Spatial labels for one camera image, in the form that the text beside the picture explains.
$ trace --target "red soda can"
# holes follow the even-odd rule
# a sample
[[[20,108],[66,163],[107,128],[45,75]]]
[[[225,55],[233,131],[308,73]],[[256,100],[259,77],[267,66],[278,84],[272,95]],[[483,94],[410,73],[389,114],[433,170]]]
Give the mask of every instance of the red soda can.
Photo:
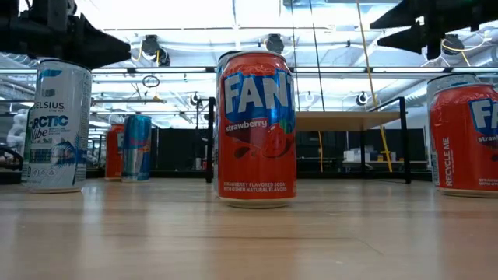
[[[447,194],[498,194],[498,93],[473,84],[444,89],[430,106],[434,184]]]
[[[235,54],[221,76],[218,104],[219,197],[244,208],[287,205],[296,196],[296,114],[286,59],[267,51]]]
[[[106,180],[121,179],[124,124],[113,124],[107,133]]]

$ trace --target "aluminum can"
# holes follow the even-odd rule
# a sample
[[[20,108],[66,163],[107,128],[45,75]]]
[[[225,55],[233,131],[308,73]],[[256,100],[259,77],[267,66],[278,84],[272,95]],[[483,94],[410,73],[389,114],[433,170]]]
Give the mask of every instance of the aluminum can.
[[[219,197],[243,208],[274,208],[296,196],[293,77],[281,55],[232,56],[219,94]]]
[[[26,185],[30,191],[81,190],[86,179],[91,92],[88,68],[59,60],[40,63],[29,119]]]
[[[147,181],[150,178],[150,138],[152,120],[148,116],[133,115],[124,121],[123,182]]]
[[[436,93],[430,127],[437,187],[452,194],[498,194],[498,93],[492,85]]]
[[[31,150],[31,127],[30,127],[30,116],[31,109],[28,110],[27,122],[26,122],[26,134],[24,137],[24,150],[23,150],[23,170],[21,172],[21,183],[26,183],[28,180],[28,167],[30,166],[30,150]]]
[[[214,138],[214,143],[213,143],[213,149],[212,149],[212,158],[213,158],[213,163],[212,163],[212,168],[213,168],[213,184],[212,184],[212,189],[215,192],[216,195],[218,195],[218,176],[216,175],[218,173],[219,165],[218,165],[218,151],[219,151],[219,138],[216,137],[216,135],[219,134],[219,104],[218,102],[220,101],[219,98],[219,82],[221,79],[221,75],[223,73],[223,70],[225,70],[226,64],[228,63],[228,60],[234,56],[237,53],[240,53],[242,51],[227,51],[226,53],[222,54],[219,59],[218,59],[218,66],[216,67],[216,106],[215,106],[215,125],[213,129],[213,138]]]
[[[106,180],[120,180],[123,162],[125,125],[113,124],[106,137]]]
[[[448,75],[442,75],[431,79],[427,83],[427,116],[429,116],[429,124],[430,124],[430,104],[433,102],[434,94],[437,92],[450,89],[455,86],[465,86],[480,83],[479,79],[475,74],[472,73],[454,73]],[[429,168],[433,172],[433,184],[437,181],[437,152],[436,148],[433,146],[432,134],[430,132],[429,125]]]

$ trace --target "black robotic arm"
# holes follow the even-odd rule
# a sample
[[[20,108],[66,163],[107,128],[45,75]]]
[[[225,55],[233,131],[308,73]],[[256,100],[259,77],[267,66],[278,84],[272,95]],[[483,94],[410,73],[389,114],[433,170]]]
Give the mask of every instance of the black robotic arm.
[[[33,0],[19,16],[19,0],[0,0],[0,51],[60,58],[94,69],[130,58],[130,46],[95,29],[74,0]]]

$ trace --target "yellow cable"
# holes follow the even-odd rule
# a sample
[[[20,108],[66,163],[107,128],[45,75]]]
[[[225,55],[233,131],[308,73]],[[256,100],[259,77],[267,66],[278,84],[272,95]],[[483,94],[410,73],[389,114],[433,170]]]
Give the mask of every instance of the yellow cable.
[[[363,30],[363,21],[361,19],[361,10],[359,9],[359,0],[356,0],[356,9],[358,10],[359,17],[359,27],[361,28],[361,37],[363,39],[363,51],[365,52],[365,62],[366,62],[366,70],[368,72],[368,80],[370,81],[370,91],[372,92],[373,105],[377,107],[377,97],[374,92],[374,82],[372,82],[372,72],[370,71],[370,61],[368,59],[368,53],[366,51],[366,39],[365,39],[365,30]],[[392,165],[391,165],[391,157],[389,156],[388,142],[386,141],[386,135],[384,133],[384,126],[381,125],[381,137],[382,137],[382,145],[384,146],[384,151],[386,153],[386,158],[388,159],[388,167],[389,172],[392,173]]]
[[[468,62],[467,55],[465,55],[465,52],[464,52],[464,51],[462,51],[462,52],[461,52],[461,56],[463,56],[463,57],[464,57],[465,62],[467,62],[468,67],[470,67],[470,66],[471,66],[471,65],[470,65],[470,62]]]
[[[454,48],[454,47],[448,47],[447,45],[444,44],[444,42],[446,42],[447,40],[446,39],[443,39],[443,41],[441,42],[441,44],[443,45],[444,48],[447,48],[448,50],[450,51],[473,51],[477,48],[480,48],[483,46],[483,44],[486,42],[486,40],[482,39],[482,42],[475,46],[475,47],[470,47],[468,49],[457,49],[457,48]]]
[[[318,132],[318,140],[320,141],[320,172],[324,172],[324,146],[321,144],[321,133]]]
[[[133,55],[132,55],[132,59],[134,61],[139,61],[141,57],[142,57],[142,45],[140,45],[139,58],[134,58]]]

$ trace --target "can rim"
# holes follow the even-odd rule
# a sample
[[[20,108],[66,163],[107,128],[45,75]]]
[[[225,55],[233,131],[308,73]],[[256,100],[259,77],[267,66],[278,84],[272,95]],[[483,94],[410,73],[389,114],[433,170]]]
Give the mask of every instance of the can rim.
[[[88,72],[92,72],[92,70],[86,66],[83,66],[81,64],[78,64],[78,63],[75,63],[75,62],[71,62],[71,61],[66,61],[64,59],[57,59],[57,58],[46,58],[46,59],[42,59],[40,61],[40,65],[44,62],[63,62],[63,63],[67,63],[67,64],[70,64],[70,65],[74,65],[74,66],[78,66],[80,68],[83,68],[85,70],[87,70]]]
[[[447,74],[447,75],[441,75],[441,76],[436,77],[436,78],[432,78],[427,82],[427,85],[429,85],[431,82],[434,82],[437,79],[447,78],[447,77],[450,77],[452,75],[473,75],[474,77],[477,77],[477,75],[475,73],[471,73],[471,72],[451,73],[451,74]]]
[[[486,82],[478,82],[478,83],[475,83],[475,84],[464,84],[464,85],[452,86],[452,87],[449,87],[449,88],[446,88],[446,89],[440,89],[440,90],[436,91],[434,93],[434,96],[442,93],[445,90],[448,90],[448,89],[458,89],[458,88],[461,88],[461,87],[464,87],[464,86],[492,86],[493,87],[494,85],[490,84],[490,83],[486,83]]]
[[[147,118],[149,118],[149,119],[152,119],[152,117],[147,116],[147,115],[143,115],[143,114],[133,114],[133,115],[129,115],[129,116],[127,116],[126,118],[129,118],[129,117],[130,117],[130,118],[132,118],[132,117],[147,117]]]
[[[218,62],[220,62],[222,58],[226,57],[229,54],[237,54],[237,53],[240,53],[240,52],[243,52],[243,51],[238,51],[238,50],[227,51],[226,53],[224,53],[224,54],[222,54],[222,55],[219,56]]]
[[[229,61],[231,61],[236,57],[240,57],[241,55],[246,55],[246,54],[271,54],[273,56],[281,58],[285,63],[287,63],[287,60],[286,58],[283,57],[283,55],[274,53],[273,51],[241,51],[240,53],[232,55],[230,58],[228,58],[228,61],[226,63],[228,63]]]

